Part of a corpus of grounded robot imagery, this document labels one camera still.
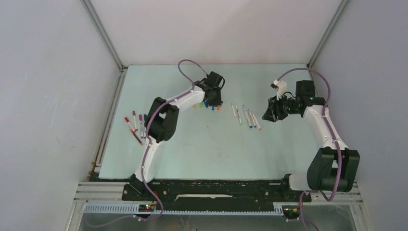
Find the orange cap marker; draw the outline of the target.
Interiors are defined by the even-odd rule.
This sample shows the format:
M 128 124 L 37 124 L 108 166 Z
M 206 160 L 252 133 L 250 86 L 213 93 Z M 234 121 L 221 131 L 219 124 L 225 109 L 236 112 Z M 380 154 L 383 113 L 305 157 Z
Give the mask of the orange cap marker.
M 260 126 L 260 124 L 259 124 L 259 122 L 258 122 L 258 120 L 256 118 L 256 115 L 254 114 L 253 111 L 251 111 L 251 113 L 252 113 L 252 117 L 253 117 L 253 119 L 255 121 L 256 127 L 258 128 L 258 130 L 262 130 L 262 128 L 261 128 L 261 126 Z

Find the large blue marker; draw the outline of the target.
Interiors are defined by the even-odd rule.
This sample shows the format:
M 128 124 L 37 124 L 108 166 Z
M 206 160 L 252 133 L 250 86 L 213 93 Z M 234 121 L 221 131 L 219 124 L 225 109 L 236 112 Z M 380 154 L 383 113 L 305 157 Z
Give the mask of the large blue marker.
M 251 118 L 250 118 L 250 116 L 248 114 L 248 111 L 247 111 L 247 109 L 246 109 L 246 107 L 244 105 L 243 105 L 243 111 L 244 111 L 244 114 L 245 114 L 245 117 L 246 117 L 249 128 L 253 128 Z

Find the light green pen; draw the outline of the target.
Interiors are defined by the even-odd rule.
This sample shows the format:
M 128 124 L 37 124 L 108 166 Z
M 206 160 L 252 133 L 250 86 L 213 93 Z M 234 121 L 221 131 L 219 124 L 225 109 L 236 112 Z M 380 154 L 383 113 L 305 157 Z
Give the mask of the light green pen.
M 236 110 L 237 118 L 239 120 L 239 124 L 242 125 L 242 118 L 241 118 L 241 115 L 240 115 L 239 108 L 238 108 L 237 104 L 235 104 L 235 110 Z

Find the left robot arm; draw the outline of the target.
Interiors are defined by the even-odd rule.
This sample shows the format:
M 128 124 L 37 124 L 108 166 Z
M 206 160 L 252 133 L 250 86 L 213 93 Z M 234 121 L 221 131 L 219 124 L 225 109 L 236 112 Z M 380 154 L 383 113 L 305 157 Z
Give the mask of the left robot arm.
M 147 183 L 154 179 L 156 159 L 163 145 L 175 134 L 179 113 L 201 102 L 211 107 L 221 106 L 224 85 L 224 77 L 212 71 L 177 96 L 168 99 L 157 97 L 153 101 L 145 121 L 147 143 L 134 173 L 135 179 L 130 183 L 136 197 L 143 201 L 151 197 L 152 187 Z

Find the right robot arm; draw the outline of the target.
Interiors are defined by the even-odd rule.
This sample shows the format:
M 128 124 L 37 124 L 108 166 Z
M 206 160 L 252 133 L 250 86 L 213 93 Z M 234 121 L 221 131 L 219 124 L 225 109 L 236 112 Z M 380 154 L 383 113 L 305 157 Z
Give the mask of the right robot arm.
M 262 119 L 277 122 L 288 115 L 300 115 L 308 124 L 318 148 L 307 172 L 290 174 L 289 182 L 280 187 L 282 199 L 292 201 L 299 191 L 351 191 L 360 155 L 341 140 L 331 121 L 326 100 L 315 94 L 314 82 L 297 81 L 295 95 L 291 97 L 286 96 L 286 82 L 274 80 L 271 86 L 277 94 L 268 99 Z

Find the purple pen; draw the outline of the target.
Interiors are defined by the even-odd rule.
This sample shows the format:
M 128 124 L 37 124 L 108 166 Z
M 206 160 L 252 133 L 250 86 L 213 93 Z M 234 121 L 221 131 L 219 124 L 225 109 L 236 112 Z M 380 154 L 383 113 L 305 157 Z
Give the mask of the purple pen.
M 144 138 L 144 125 L 143 125 L 143 114 L 139 114 L 139 122 L 140 122 L 140 137 Z

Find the maroon pen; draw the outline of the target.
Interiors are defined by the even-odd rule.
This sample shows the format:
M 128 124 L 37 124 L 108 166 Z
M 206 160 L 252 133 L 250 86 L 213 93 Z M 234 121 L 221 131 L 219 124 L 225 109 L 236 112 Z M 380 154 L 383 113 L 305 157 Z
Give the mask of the maroon pen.
M 138 123 L 137 123 L 136 112 L 132 111 L 132 114 L 133 114 L 133 121 L 134 121 L 134 131 L 138 131 Z

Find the red pen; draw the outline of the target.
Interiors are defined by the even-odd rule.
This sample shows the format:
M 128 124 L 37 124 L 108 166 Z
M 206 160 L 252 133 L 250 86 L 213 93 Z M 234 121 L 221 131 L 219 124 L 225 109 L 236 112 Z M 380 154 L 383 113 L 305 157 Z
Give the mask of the red pen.
M 128 124 L 129 128 L 130 128 L 130 132 L 132 133 L 132 135 L 135 137 L 135 139 L 138 141 L 138 143 L 143 146 L 143 142 L 140 140 L 140 138 L 136 135 L 136 129 L 133 128 L 132 124 L 130 123 L 129 119 L 127 117 L 124 117 L 126 123 Z

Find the right controller board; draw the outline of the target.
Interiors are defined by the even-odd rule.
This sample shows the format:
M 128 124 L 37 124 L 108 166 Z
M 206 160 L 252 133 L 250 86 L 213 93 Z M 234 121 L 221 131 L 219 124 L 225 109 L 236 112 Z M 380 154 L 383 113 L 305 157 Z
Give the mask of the right controller board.
M 296 214 L 299 215 L 299 210 L 297 208 L 284 208 L 283 213 L 288 216 L 294 216 Z

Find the controller board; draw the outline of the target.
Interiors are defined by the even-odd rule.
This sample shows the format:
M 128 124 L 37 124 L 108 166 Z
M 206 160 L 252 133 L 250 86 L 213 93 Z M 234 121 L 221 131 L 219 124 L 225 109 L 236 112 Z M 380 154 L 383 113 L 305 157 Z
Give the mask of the controller board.
M 283 213 L 288 216 L 294 216 L 296 214 L 299 215 L 299 210 L 297 208 L 284 208 Z
M 154 212 L 155 205 L 142 204 L 138 207 L 139 212 Z

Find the left controller board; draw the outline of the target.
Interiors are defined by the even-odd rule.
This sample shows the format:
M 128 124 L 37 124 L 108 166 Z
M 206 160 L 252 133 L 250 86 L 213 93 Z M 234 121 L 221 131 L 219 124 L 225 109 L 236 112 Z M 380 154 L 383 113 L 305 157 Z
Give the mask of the left controller board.
M 142 204 L 138 207 L 139 212 L 154 212 L 155 205 Z

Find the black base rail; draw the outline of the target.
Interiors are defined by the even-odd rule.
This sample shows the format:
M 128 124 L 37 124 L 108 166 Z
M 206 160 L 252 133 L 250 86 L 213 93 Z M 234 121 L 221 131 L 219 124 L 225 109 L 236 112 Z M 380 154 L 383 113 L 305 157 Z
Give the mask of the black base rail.
M 291 190 L 281 180 L 152 180 L 146 193 L 139 194 L 129 180 L 123 201 L 151 201 L 158 211 L 272 211 L 277 204 L 311 202 L 310 195 Z

